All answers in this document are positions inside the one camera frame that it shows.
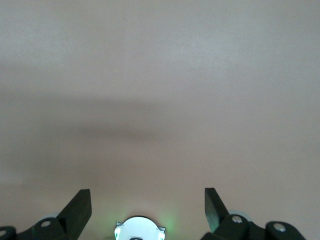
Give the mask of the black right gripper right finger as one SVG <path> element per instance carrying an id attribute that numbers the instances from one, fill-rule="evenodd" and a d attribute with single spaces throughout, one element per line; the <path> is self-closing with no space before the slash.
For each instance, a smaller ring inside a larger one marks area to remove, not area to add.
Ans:
<path id="1" fill-rule="evenodd" d="M 204 210 L 210 227 L 203 240 L 304 240 L 293 225 L 270 221 L 259 227 L 239 213 L 229 213 L 215 188 L 204 190 Z"/>

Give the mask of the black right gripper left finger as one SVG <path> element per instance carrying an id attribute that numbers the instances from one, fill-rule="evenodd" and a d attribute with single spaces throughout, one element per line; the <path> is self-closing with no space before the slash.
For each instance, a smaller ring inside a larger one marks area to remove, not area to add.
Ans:
<path id="1" fill-rule="evenodd" d="M 13 226 L 2 226 L 2 240 L 77 240 L 92 216 L 91 192 L 81 189 L 56 217 L 44 218 L 17 233 Z"/>

